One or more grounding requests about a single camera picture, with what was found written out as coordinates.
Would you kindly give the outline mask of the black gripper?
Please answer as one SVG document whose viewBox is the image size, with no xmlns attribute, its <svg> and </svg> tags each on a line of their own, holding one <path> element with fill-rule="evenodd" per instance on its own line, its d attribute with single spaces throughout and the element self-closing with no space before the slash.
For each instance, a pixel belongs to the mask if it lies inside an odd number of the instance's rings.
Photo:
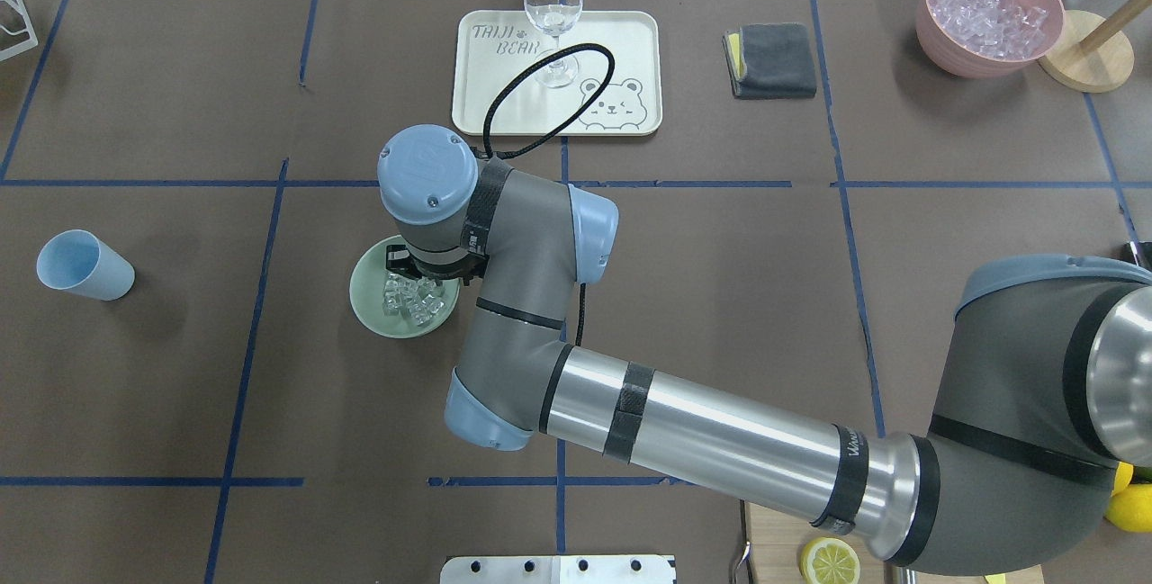
<svg viewBox="0 0 1152 584">
<path fill-rule="evenodd" d="M 452 263 L 441 263 L 431 257 L 417 255 L 418 247 L 387 243 L 385 245 L 385 264 L 391 274 L 404 276 L 412 281 L 429 279 L 433 281 L 460 280 L 464 286 L 472 285 L 473 279 L 482 279 L 487 267 L 487 257 L 464 251 L 462 257 Z"/>
</svg>

